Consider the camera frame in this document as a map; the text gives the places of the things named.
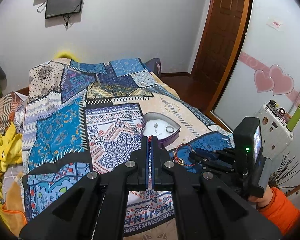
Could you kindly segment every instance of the silver ring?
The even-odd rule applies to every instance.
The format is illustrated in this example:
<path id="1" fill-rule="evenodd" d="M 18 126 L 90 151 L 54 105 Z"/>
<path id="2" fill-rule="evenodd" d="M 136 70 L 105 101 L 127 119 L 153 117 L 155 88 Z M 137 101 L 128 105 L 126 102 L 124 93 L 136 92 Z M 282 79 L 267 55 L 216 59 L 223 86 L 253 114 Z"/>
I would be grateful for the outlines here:
<path id="1" fill-rule="evenodd" d="M 171 126 L 171 125 L 169 125 L 169 126 L 166 127 L 166 131 L 167 131 L 168 133 L 173 133 L 173 132 L 174 132 L 174 127 Z"/>

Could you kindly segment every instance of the green bottle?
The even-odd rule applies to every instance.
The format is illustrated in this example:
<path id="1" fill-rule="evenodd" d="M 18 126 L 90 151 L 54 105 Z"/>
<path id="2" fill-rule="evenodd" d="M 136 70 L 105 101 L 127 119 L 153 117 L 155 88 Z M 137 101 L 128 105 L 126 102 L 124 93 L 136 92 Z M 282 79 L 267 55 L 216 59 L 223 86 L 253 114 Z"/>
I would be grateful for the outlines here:
<path id="1" fill-rule="evenodd" d="M 290 121 L 287 123 L 287 128 L 290 132 L 292 132 L 292 130 L 297 125 L 299 120 L 300 120 L 300 104 L 296 109 L 296 111 L 294 112 L 293 116 L 291 117 Z"/>

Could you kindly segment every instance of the silver screw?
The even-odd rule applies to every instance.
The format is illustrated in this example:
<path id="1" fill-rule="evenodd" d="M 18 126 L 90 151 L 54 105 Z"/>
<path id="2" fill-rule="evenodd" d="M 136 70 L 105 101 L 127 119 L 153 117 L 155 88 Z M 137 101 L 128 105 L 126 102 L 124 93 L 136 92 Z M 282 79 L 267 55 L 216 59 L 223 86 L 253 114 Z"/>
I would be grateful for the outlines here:
<path id="1" fill-rule="evenodd" d="M 87 174 L 88 179 L 95 179 L 96 177 L 98 177 L 98 173 L 96 173 L 95 171 L 90 171 Z"/>
<path id="2" fill-rule="evenodd" d="M 132 168 L 132 167 L 134 167 L 136 165 L 136 163 L 134 162 L 134 161 L 127 161 L 126 162 L 126 166 L 128 167 L 128 168 Z"/>
<path id="3" fill-rule="evenodd" d="M 211 172 L 208 172 L 208 171 L 204 172 L 204 173 L 202 174 L 202 176 L 203 176 L 205 179 L 212 179 L 212 178 L 213 178 L 213 174 L 212 174 Z"/>
<path id="4" fill-rule="evenodd" d="M 164 163 L 164 166 L 166 166 L 167 168 L 172 168 L 174 166 L 174 163 L 172 161 L 167 161 Z"/>

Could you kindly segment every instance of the orange jacket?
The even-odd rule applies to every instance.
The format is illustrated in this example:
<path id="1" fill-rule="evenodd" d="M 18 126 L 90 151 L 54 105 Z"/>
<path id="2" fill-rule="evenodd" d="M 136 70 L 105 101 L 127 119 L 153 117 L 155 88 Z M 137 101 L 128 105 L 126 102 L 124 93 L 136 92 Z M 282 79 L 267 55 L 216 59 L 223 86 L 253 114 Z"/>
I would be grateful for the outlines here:
<path id="1" fill-rule="evenodd" d="M 274 223 L 284 235 L 298 219 L 300 210 L 294 207 L 281 190 L 275 187 L 271 190 L 273 192 L 272 200 L 267 206 L 258 210 Z"/>

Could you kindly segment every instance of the patchwork bedspread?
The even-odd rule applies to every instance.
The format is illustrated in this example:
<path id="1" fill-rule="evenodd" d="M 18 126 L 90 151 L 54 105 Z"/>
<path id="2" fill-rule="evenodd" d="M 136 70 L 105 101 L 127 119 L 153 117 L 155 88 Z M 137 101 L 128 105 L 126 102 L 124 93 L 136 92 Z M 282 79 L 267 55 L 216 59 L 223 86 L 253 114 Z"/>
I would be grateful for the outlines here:
<path id="1" fill-rule="evenodd" d="M 23 130 L 23 192 L 30 221 L 89 171 L 105 173 L 141 147 L 142 118 L 165 114 L 181 126 L 180 143 L 218 150 L 233 147 L 227 133 L 149 72 L 139 58 L 99 64 L 52 60 L 30 70 Z M 190 163 L 189 149 L 178 156 Z M 200 172 L 199 165 L 189 168 Z M 130 192 L 124 236 L 174 216 L 171 192 Z"/>

